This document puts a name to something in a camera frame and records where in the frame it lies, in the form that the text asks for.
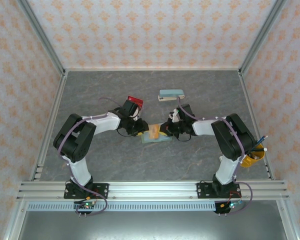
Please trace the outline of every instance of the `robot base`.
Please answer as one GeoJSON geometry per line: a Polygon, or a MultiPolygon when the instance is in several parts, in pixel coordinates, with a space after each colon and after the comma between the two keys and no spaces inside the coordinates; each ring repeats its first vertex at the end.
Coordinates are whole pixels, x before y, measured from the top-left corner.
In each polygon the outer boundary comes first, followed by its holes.
{"type": "Polygon", "coordinates": [[[198,199],[227,199],[230,198],[230,192],[240,192],[239,184],[230,182],[222,185],[213,175],[212,182],[199,182],[196,184],[196,193],[198,199]]]}
{"type": "MultiPolygon", "coordinates": [[[[90,189],[98,194],[101,194],[106,199],[108,198],[109,184],[108,183],[94,183],[93,178],[91,177],[90,181],[84,186],[87,189],[90,189]]],[[[87,192],[75,184],[71,179],[65,183],[64,190],[64,199],[85,199],[90,197],[92,199],[100,199],[90,192],[87,192]]]]}

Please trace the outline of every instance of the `yellow cup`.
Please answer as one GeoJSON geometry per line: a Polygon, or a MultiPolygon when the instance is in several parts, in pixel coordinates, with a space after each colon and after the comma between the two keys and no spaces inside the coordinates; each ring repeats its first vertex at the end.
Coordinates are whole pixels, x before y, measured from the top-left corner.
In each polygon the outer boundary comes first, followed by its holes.
{"type": "MultiPolygon", "coordinates": [[[[255,149],[263,149],[264,146],[262,146],[262,144],[259,144],[258,146],[256,146],[255,149]]],[[[244,168],[249,168],[251,167],[253,164],[255,164],[256,162],[260,161],[261,159],[263,159],[266,155],[266,153],[264,151],[254,151],[253,155],[259,157],[259,159],[253,159],[251,157],[249,157],[248,155],[243,159],[243,162],[241,163],[241,167],[244,168]]]]}

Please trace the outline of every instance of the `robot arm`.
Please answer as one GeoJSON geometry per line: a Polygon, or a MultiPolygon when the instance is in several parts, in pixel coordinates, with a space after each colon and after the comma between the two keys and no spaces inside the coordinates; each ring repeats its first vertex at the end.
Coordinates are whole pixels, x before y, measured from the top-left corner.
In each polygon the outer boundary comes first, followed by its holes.
{"type": "Polygon", "coordinates": [[[87,167],[86,155],[94,135],[124,128],[129,135],[136,136],[138,133],[149,130],[148,124],[138,117],[139,111],[136,103],[126,100],[122,107],[103,115],[91,117],[91,119],[77,114],[71,114],[68,117],[53,141],[56,149],[59,149],[61,142],[76,123],[87,119],[73,130],[61,149],[62,158],[71,168],[72,183],[75,178],[80,185],[87,189],[90,189],[93,184],[93,178],[87,167]]]}
{"type": "MultiPolygon", "coordinates": [[[[195,116],[188,104],[182,105],[182,108],[190,115],[195,116]]],[[[88,171],[86,154],[94,135],[124,128],[130,136],[137,136],[139,133],[149,130],[148,124],[138,117],[139,111],[140,109],[136,103],[127,100],[122,107],[108,111],[104,115],[88,118],[73,130],[62,146],[61,155],[71,168],[73,174],[71,182],[74,186],[77,186],[74,182],[75,178],[81,186],[87,189],[92,187],[93,178],[88,171]]],[[[61,142],[71,128],[83,119],[85,117],[71,114],[54,139],[53,146],[59,149],[61,142]]],[[[237,114],[228,115],[223,117],[223,119],[235,130],[243,146],[244,154],[246,154],[256,143],[253,135],[237,114]]],[[[179,134],[183,133],[191,136],[215,136],[223,155],[220,167],[213,176],[211,191],[217,197],[223,198],[229,195],[230,189],[236,187],[233,183],[233,176],[236,174],[237,166],[240,163],[242,150],[223,120],[195,120],[185,114],[180,108],[176,108],[170,113],[167,122],[160,126],[160,132],[176,138],[179,138],[179,134]]],[[[77,187],[81,194],[89,195],[88,192],[79,186],[77,187]]]]}
{"type": "Polygon", "coordinates": [[[168,136],[175,136],[176,138],[179,137],[179,134],[183,133],[192,136],[215,136],[223,155],[220,157],[221,164],[219,169],[213,176],[212,187],[217,197],[227,196],[229,189],[234,187],[233,177],[236,177],[236,169],[238,164],[240,164],[242,150],[225,121],[227,121],[236,132],[243,146],[244,154],[255,145],[255,138],[241,118],[235,113],[223,117],[223,119],[195,120],[195,115],[192,113],[189,104],[184,104],[181,107],[183,110],[177,107],[170,113],[167,122],[162,125],[160,131],[168,136]]]}

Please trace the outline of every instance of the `aluminum frame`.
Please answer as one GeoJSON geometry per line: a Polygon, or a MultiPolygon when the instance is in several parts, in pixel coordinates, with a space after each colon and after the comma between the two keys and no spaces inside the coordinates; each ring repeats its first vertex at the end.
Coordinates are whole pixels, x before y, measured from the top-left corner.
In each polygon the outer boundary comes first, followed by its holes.
{"type": "Polygon", "coordinates": [[[266,18],[264,24],[262,25],[251,48],[249,49],[247,55],[245,56],[241,67],[239,68],[239,72],[241,75],[244,75],[248,71],[252,60],[255,58],[257,52],[262,46],[264,40],[267,37],[268,32],[270,31],[271,27],[274,25],[278,15],[281,13],[281,10],[285,5],[286,1],[287,0],[276,0],[276,2],[274,3],[272,9],[269,12],[268,17],[266,18]]]}
{"type": "Polygon", "coordinates": [[[277,200],[276,204],[288,240],[300,240],[300,227],[291,201],[277,200]]]}
{"type": "Polygon", "coordinates": [[[53,62],[53,65],[59,71],[60,74],[63,74],[65,69],[64,69],[58,55],[56,54],[52,44],[50,43],[44,29],[42,28],[41,24],[39,23],[34,11],[32,10],[31,5],[29,4],[28,0],[17,0],[17,2],[19,3],[19,6],[23,10],[26,17],[28,18],[30,24],[32,25],[34,32],[38,36],[38,38],[41,41],[46,52],[48,53],[51,61],[53,62]]]}
{"type": "Polygon", "coordinates": [[[237,71],[237,67],[158,67],[158,68],[145,68],[145,67],[125,67],[125,68],[66,68],[67,72],[112,72],[112,71],[237,71]]]}
{"type": "MultiPolygon", "coordinates": [[[[215,211],[214,201],[108,201],[107,212],[183,212],[215,211]]],[[[81,212],[100,211],[105,202],[97,201],[91,208],[81,212]]],[[[74,212],[76,205],[70,201],[30,201],[28,212],[74,212]]]]}
{"type": "MultiPolygon", "coordinates": [[[[149,201],[227,201],[228,198],[198,198],[196,184],[190,181],[107,181],[109,202],[149,201]]],[[[253,190],[253,200],[289,199],[287,185],[282,180],[246,180],[253,190]]],[[[250,190],[240,184],[243,200],[250,199],[250,190]]],[[[17,201],[70,201],[64,199],[63,181],[25,181],[21,183],[17,201]]]]}
{"type": "Polygon", "coordinates": [[[26,217],[28,204],[29,203],[27,201],[19,201],[15,203],[3,240],[19,239],[22,225],[24,224],[26,217]]]}
{"type": "Polygon", "coordinates": [[[61,102],[62,94],[64,92],[67,76],[68,76],[68,72],[65,72],[60,77],[59,86],[55,93],[53,104],[50,109],[49,120],[46,124],[44,136],[43,136],[41,144],[40,144],[41,147],[40,147],[37,159],[36,159],[36,164],[32,168],[31,175],[29,177],[29,181],[33,181],[34,179],[40,178],[40,175],[37,175],[38,168],[40,170],[40,168],[42,168],[43,164],[45,163],[46,154],[47,154],[48,146],[49,146],[49,141],[51,138],[52,130],[55,125],[55,121],[56,121],[59,105],[61,102]]]}
{"type": "MultiPolygon", "coordinates": [[[[239,79],[240,79],[241,86],[242,86],[242,89],[243,89],[243,93],[244,93],[244,96],[245,96],[245,100],[246,100],[246,103],[247,103],[247,106],[248,106],[248,109],[249,109],[249,112],[250,112],[250,116],[251,116],[251,119],[252,119],[252,124],[253,124],[253,128],[254,128],[256,137],[258,139],[260,139],[262,135],[260,134],[260,130],[259,130],[259,127],[258,127],[256,115],[254,113],[254,109],[252,107],[252,104],[251,104],[251,101],[250,101],[250,98],[249,98],[249,95],[248,95],[248,91],[247,91],[247,88],[246,88],[244,77],[241,75],[240,71],[238,71],[238,75],[239,75],[239,79]]],[[[275,173],[273,171],[272,163],[271,163],[271,161],[269,161],[267,155],[264,156],[263,161],[265,163],[266,170],[269,174],[269,178],[271,178],[271,180],[276,179],[275,178],[275,173]]]]}

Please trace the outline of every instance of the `patterned wallpaper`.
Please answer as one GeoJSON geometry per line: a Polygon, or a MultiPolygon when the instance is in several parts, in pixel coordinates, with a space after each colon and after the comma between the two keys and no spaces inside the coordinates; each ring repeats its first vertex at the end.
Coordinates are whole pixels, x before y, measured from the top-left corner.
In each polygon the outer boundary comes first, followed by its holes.
{"type": "Polygon", "coordinates": [[[65,68],[238,68],[275,0],[29,0],[65,68]]]}
{"type": "Polygon", "coordinates": [[[0,0],[0,240],[38,155],[60,75],[16,0],[0,0]]]}
{"type": "Polygon", "coordinates": [[[277,179],[300,225],[300,0],[288,0],[244,78],[277,179]]]}

